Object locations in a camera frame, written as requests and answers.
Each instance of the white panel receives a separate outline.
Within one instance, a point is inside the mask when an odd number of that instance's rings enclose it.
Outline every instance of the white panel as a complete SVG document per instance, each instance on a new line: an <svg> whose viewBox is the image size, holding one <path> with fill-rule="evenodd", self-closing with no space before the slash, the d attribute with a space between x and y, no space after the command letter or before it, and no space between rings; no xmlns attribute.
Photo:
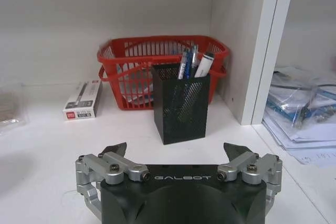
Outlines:
<svg viewBox="0 0 336 224"><path fill-rule="evenodd" d="M108 38L209 34L211 0L0 0L0 81L96 77Z"/></svg>
<svg viewBox="0 0 336 224"><path fill-rule="evenodd" d="M336 70L336 0L292 0L277 65Z"/></svg>
<svg viewBox="0 0 336 224"><path fill-rule="evenodd" d="M266 99L278 55L283 28L286 22L290 0L277 0L271 33L269 36L266 57L260 78L260 84L255 103L252 124L261 123L264 114Z"/></svg>
<svg viewBox="0 0 336 224"><path fill-rule="evenodd" d="M221 94L241 124L250 124L276 0L213 0L211 35L231 49Z"/></svg>

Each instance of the bolt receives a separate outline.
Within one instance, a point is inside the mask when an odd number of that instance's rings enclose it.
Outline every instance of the bolt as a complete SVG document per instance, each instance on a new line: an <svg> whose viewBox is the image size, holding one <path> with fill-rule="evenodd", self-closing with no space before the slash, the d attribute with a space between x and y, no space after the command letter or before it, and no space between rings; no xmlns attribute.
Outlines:
<svg viewBox="0 0 336 224"><path fill-rule="evenodd" d="M117 171L119 171L119 165L118 164L112 164L112 165L110 165L110 171L111 172L117 172Z"/></svg>
<svg viewBox="0 0 336 224"><path fill-rule="evenodd" d="M135 169L135 170L140 170L142 168L142 165L135 165L134 167L133 167L133 169Z"/></svg>
<svg viewBox="0 0 336 224"><path fill-rule="evenodd" d="M255 172L257 170L257 166L254 165L254 164L249 164L249 165L247 165L247 170L249 172Z"/></svg>
<svg viewBox="0 0 336 224"><path fill-rule="evenodd" d="M223 173L223 172L218 172L217 173L217 179L219 180L219 181L224 181L224 180L226 180L226 173Z"/></svg>
<svg viewBox="0 0 336 224"><path fill-rule="evenodd" d="M142 181L148 181L148 180L150 180L150 178L151 178L151 174L148 173L148 172L144 172L143 174L141 174L141 180Z"/></svg>

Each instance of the blue pen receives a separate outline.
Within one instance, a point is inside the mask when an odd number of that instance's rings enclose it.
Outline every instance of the blue pen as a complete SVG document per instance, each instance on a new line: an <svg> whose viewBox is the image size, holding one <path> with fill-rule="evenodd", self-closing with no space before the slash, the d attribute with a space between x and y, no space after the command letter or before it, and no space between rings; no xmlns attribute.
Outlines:
<svg viewBox="0 0 336 224"><path fill-rule="evenodd" d="M188 49L187 50L187 63L185 65L185 70L184 70L184 76L185 78L189 79L190 77L190 67L191 67L191 61L192 61L192 53Z"/></svg>
<svg viewBox="0 0 336 224"><path fill-rule="evenodd" d="M191 70L190 70L190 76L191 78L195 77L196 70L197 70L197 52L198 52L198 45L193 45L192 51L191 51Z"/></svg>

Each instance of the white cardboard box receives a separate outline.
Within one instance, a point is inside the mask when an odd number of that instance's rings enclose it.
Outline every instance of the white cardboard box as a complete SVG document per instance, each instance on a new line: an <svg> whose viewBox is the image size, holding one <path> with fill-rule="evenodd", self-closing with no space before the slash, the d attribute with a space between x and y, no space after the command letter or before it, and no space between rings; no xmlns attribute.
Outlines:
<svg viewBox="0 0 336 224"><path fill-rule="evenodd" d="M95 118L101 90L100 80L80 82L63 108L64 119Z"/></svg>

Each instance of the white surface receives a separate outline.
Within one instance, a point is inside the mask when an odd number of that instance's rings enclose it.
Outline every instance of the white surface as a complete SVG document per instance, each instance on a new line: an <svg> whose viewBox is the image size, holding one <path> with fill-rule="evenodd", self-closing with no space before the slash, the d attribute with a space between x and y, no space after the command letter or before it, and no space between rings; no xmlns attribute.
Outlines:
<svg viewBox="0 0 336 224"><path fill-rule="evenodd" d="M230 49L221 93L241 124L251 124L276 0L213 0L210 35Z"/></svg>
<svg viewBox="0 0 336 224"><path fill-rule="evenodd" d="M336 70L336 0L291 0L277 65Z"/></svg>
<svg viewBox="0 0 336 224"><path fill-rule="evenodd" d="M0 0L0 81L95 78L109 38L209 34L211 0Z"/></svg>
<svg viewBox="0 0 336 224"><path fill-rule="evenodd" d="M253 128L272 152L278 153L290 177L304 191L325 220L329 224L336 223L336 167L317 168L312 165L302 165L276 144L263 125L253 125Z"/></svg>
<svg viewBox="0 0 336 224"><path fill-rule="evenodd" d="M252 126L240 126L219 97L209 106L205 139L164 146L153 111L119 110L107 86L97 118L64 122L61 109L73 87L25 88L30 122L0 136L0 223L98 224L75 192L75 159L97 154L107 145L126 141L126 157L149 164L224 163L225 141L247 145L260 155L270 152ZM266 221L327 223L286 170L282 192Z"/></svg>
<svg viewBox="0 0 336 224"><path fill-rule="evenodd" d="M290 0L277 0L276 10L273 17L272 28L268 40L265 61L262 63L262 73L255 102L252 124L261 123L269 87L271 84L274 67L278 57L283 28L286 22Z"/></svg>
<svg viewBox="0 0 336 224"><path fill-rule="evenodd" d="M318 167L336 166L336 148L289 151L299 162Z"/></svg>

